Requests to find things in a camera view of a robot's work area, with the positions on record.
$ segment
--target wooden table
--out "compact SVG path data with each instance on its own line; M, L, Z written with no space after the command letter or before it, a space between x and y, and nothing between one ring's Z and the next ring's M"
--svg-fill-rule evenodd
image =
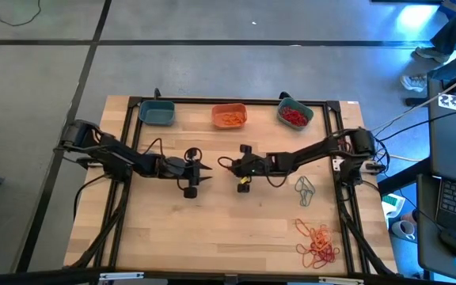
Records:
M118 136L129 97L107 99L101 130ZM357 102L340 102L344 127L363 126ZM312 107L314 118L304 131L294 131L276 119L276 106L247 105L248 121L240 130L218 131L211 125L210 104L176 104L172 127L143 125L138 151L143 152L156 138L163 139L166 156L182 157L192 146L203 151L202 163L213 176L198 187L196 199L185 199L174 180L133 175L117 268L160 272L217 272L248 274L346 274L340 222L336 209L333 177L328 158L311 162L291 174L281 188L273 188L264 177L254 177L251 192L237 193L238 179L218 165L220 156L241 157L241 143L264 155L272 151L295 151L325 137L320 108ZM135 129L135 109L128 145ZM86 180L101 175L90 169ZM294 190L300 176L307 176L316 188L308 207L301 207ZM271 178L275 184L282 178ZM364 180L375 178L364 174ZM105 209L110 180L88 187L82 194L71 232L65 264L72 264L97 236ZM386 266L397 270L379 194L366 185L356 187L363 232ZM304 268L298 243L307 243L295 229L295 219L308 226L327 225L333 244L340 249L333 264L320 269ZM112 238L108 238L102 264L107 264ZM361 272L355 239L351 237L355 269Z

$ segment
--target white cup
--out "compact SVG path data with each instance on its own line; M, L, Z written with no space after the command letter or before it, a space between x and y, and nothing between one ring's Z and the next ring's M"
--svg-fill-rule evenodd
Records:
M399 238L414 241L415 240L415 226L409 221L398 221L392 225L393 233Z

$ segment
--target bowl of rubber bands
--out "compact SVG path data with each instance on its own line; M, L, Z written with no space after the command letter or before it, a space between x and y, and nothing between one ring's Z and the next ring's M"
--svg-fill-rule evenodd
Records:
M277 107L277 119L297 131L303 130L313 115L313 110L291 97L284 98Z
M212 123L220 129L244 127L247 120L245 105L220 104L212 108Z

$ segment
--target sneaker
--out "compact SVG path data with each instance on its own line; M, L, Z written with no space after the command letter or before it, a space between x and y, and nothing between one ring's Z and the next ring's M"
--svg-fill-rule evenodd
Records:
M445 63L450 59L450 55L436 51L433 47L417 47L415 53L424 59L434 59L438 63Z
M402 75L401 83L407 90L412 90L416 92L424 91L427 86L427 75L418 74L413 76Z

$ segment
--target gray floor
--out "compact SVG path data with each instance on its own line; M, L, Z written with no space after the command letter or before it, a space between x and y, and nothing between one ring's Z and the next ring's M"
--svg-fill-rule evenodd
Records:
M20 28L0 24L0 39L91 39L102 0L43 0L43 12ZM369 0L119 0L103 39L110 40L427 40L447 21L436 6ZM2 17L23 21L34 0L0 1ZM407 108L398 77L436 67L391 47L99 47L78 110L98 122L108 95L276 97L360 101L367 127ZM0 47L0 273L11 270L36 205L52 148L74 95L87 47ZM426 118L419 110L386 133ZM428 155L427 128L389 142L392 154ZM409 165L392 162L391 172ZM60 268L72 225L73 195L85 171L63 163L31 270ZM413 254L408 245L396 254ZM399 263L407 276L417 264Z

